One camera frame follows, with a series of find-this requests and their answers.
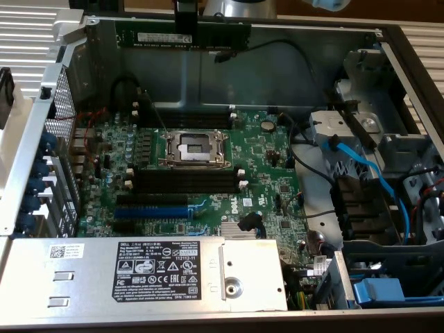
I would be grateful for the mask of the RAM stick with white label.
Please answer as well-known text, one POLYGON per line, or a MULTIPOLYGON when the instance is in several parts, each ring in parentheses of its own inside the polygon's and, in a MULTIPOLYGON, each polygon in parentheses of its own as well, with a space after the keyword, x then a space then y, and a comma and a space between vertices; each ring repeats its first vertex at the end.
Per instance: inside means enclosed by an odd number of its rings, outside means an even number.
POLYGON ((171 48, 199 51, 243 51, 248 46, 251 26, 199 22, 196 32, 178 33, 173 22, 115 23, 117 45, 121 48, 171 48))

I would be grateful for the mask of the blue card retention latch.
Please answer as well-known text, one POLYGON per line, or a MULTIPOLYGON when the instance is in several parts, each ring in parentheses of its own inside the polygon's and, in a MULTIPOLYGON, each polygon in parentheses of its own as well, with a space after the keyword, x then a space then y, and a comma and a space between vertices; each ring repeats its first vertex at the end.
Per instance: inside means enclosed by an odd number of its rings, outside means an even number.
POLYGON ((38 195, 44 193, 48 187, 44 177, 48 177, 51 170, 44 156, 52 154, 57 144, 58 139, 54 134, 46 131, 41 134, 19 208, 15 226, 16 236, 33 237, 36 233, 37 221, 33 212, 38 211, 42 206, 42 199, 38 195))

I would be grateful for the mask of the RAM slot black latches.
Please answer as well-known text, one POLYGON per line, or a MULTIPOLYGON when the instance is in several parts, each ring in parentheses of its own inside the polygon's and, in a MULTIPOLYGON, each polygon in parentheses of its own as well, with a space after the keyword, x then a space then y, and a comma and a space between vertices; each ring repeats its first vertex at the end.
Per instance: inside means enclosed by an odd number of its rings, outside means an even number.
POLYGON ((191 181, 181 181, 181 182, 136 182, 134 181, 134 186, 138 189, 156 189, 159 191, 164 188, 185 188, 185 189, 197 189, 197 188, 209 188, 213 189, 222 189, 227 191, 237 191, 239 188, 236 183, 233 182, 225 182, 225 181, 199 181, 199 182, 191 182, 191 181))
POLYGON ((166 124, 165 126, 167 129, 232 129, 232 125, 230 123, 173 123, 166 124))
POLYGON ((228 110, 216 110, 209 112, 199 112, 195 110, 191 111, 174 111, 174 110, 158 110, 149 112, 148 118, 156 117, 158 113, 162 119, 167 121, 184 120, 184 119, 228 119, 230 117, 230 111, 228 110))
POLYGON ((148 175, 237 175, 238 169, 135 169, 136 176, 148 175))

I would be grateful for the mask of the silver finned heatsink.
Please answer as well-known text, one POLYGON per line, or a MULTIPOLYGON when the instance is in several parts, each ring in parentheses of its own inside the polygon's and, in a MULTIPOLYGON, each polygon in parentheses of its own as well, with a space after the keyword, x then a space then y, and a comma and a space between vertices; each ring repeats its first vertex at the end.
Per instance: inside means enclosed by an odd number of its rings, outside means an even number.
POLYGON ((256 239, 255 229, 242 231, 235 222, 222 222, 220 229, 225 239, 256 239))

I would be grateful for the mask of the silver power supply unit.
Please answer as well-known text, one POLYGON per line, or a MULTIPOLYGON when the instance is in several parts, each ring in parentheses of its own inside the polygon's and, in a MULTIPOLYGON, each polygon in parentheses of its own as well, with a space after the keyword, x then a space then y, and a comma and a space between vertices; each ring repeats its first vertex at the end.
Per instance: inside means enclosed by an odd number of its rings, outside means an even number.
POLYGON ((0 279, 0 318, 286 309, 273 240, 18 239, 0 279))

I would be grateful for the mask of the thin socket locking lever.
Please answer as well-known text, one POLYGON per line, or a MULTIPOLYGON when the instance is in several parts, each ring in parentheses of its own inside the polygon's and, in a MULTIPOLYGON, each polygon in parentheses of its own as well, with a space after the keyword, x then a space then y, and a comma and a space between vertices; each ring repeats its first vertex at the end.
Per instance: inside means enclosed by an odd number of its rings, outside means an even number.
POLYGON ((157 110, 157 108, 155 107, 155 103, 153 102, 153 100, 152 100, 150 94, 148 93, 147 89, 144 89, 144 95, 148 99, 148 102, 150 104, 150 109, 152 109, 152 111, 154 111, 154 113, 155 113, 155 115, 157 117, 157 120, 159 121, 159 124, 163 127, 164 131, 167 132, 167 127, 165 126, 165 124, 164 124, 164 122, 163 122, 163 120, 162 120, 162 118, 160 116, 160 113, 157 110))

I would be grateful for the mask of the aluminium corner block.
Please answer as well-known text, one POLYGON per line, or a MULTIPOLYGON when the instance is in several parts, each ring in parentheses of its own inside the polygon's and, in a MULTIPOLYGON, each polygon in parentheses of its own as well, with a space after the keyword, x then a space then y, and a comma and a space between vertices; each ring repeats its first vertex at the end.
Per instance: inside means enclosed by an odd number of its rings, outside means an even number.
POLYGON ((62 9, 55 16, 51 32, 53 45, 61 46, 71 44, 86 36, 84 10, 62 9))

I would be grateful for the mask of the silver disk bay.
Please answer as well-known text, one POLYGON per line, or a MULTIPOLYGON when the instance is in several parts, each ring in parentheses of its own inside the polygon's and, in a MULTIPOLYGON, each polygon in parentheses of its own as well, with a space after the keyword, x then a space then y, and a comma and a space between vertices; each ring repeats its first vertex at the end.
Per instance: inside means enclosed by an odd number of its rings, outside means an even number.
POLYGON ((342 191, 344 239, 444 242, 444 145, 415 122, 404 74, 381 49, 351 51, 343 67, 328 110, 359 144, 334 135, 321 149, 342 191))

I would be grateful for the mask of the open grey PC case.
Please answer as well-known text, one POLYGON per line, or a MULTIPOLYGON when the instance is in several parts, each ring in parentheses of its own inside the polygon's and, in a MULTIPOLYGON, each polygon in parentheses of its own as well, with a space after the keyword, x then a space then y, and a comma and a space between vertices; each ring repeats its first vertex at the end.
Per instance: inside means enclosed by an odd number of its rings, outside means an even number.
MULTIPOLYGON (((310 114, 328 110, 334 84, 345 75, 351 51, 384 50, 404 74, 417 109, 415 122, 444 145, 444 99, 393 25, 320 23, 275 19, 198 17, 199 22, 251 26, 243 51, 121 48, 115 23, 173 22, 173 15, 113 14, 84 10, 86 36, 54 46, 51 32, 59 10, 0 0, 0 68, 9 67, 14 103, 0 130, 0 279, 12 243, 18 239, 60 241, 130 238, 79 237, 81 190, 70 152, 77 128, 95 128, 117 114, 129 120, 131 103, 230 104, 229 111, 265 111, 289 122, 289 149, 308 212, 329 210, 310 220, 309 240, 326 242, 314 264, 322 271, 313 293, 293 286, 280 259, 287 309, 230 313, 135 316, 12 315, 0 318, 4 332, 170 333, 444 333, 444 242, 383 246, 343 237, 342 191, 321 147, 310 114), (33 237, 15 235, 24 190, 41 134, 58 139, 44 159, 51 170, 34 211, 33 237), (353 285, 365 278, 397 278, 405 302, 361 308, 353 285)), ((137 238, 159 238, 140 236, 137 238)))

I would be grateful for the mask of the blue expansion slot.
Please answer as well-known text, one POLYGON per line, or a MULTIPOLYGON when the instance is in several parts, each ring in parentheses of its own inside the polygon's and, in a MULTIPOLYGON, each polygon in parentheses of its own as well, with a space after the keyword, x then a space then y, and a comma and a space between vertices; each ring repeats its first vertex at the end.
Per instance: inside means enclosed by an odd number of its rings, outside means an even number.
POLYGON ((115 219, 193 219, 204 204, 165 207, 120 207, 114 210, 115 219))

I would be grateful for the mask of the CPU socket metal frame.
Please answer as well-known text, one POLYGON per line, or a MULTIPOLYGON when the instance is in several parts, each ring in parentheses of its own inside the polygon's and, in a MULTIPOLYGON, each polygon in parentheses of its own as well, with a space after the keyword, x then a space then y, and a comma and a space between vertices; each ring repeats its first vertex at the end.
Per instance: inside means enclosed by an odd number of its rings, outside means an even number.
POLYGON ((162 136, 158 164, 169 169, 227 169, 229 134, 220 130, 170 130, 162 136))

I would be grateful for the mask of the short black expansion slot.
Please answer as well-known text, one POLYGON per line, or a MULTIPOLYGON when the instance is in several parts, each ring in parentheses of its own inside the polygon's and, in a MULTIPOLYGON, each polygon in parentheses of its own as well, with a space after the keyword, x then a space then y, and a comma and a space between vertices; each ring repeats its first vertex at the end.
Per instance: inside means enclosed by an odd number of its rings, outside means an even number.
POLYGON ((119 234, 134 234, 136 232, 134 221, 115 221, 112 224, 112 231, 119 234))

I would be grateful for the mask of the blue plastic tab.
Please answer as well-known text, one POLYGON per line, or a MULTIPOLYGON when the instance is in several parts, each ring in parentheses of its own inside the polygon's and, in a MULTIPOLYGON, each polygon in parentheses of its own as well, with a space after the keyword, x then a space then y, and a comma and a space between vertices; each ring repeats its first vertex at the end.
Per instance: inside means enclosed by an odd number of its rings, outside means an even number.
POLYGON ((364 309, 391 307, 405 302, 405 296, 397 278, 365 278, 353 285, 357 304, 364 309))

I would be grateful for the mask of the grey metal bracket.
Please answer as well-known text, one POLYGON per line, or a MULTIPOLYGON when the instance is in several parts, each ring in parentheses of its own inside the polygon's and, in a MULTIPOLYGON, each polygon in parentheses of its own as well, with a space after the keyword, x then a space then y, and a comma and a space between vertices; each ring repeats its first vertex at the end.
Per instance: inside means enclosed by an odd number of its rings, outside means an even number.
POLYGON ((343 117, 337 111, 315 111, 310 114, 309 123, 314 141, 319 147, 326 144, 334 135, 337 135, 340 142, 349 147, 359 144, 358 138, 352 133, 343 117))

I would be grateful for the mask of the green motherboard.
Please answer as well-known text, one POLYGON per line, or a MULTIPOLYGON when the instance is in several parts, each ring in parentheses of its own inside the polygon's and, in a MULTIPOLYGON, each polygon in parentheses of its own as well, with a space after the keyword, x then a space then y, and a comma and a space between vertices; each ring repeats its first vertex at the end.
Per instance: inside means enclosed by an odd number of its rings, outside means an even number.
MULTIPOLYGON (((95 127, 92 161, 78 177, 82 210, 79 237, 222 237, 221 223, 235 222, 251 212, 262 216, 266 237, 255 229, 256 239, 274 239, 280 259, 286 264, 292 284, 313 293, 322 271, 314 264, 323 254, 322 238, 309 240, 310 220, 322 221, 329 210, 308 212, 305 195, 296 175, 296 161, 289 149, 289 122, 265 111, 237 112, 226 143, 227 158, 238 169, 238 194, 182 194, 188 205, 204 206, 193 219, 115 219, 120 207, 165 207, 166 205, 117 205, 118 195, 133 192, 134 169, 169 169, 158 164, 164 150, 163 127, 142 128, 117 114, 112 122, 95 127), (262 121, 272 121, 275 131, 261 130, 262 121), (115 221, 134 221, 134 234, 112 231, 115 221)), ((167 129, 219 130, 219 129, 167 129)))

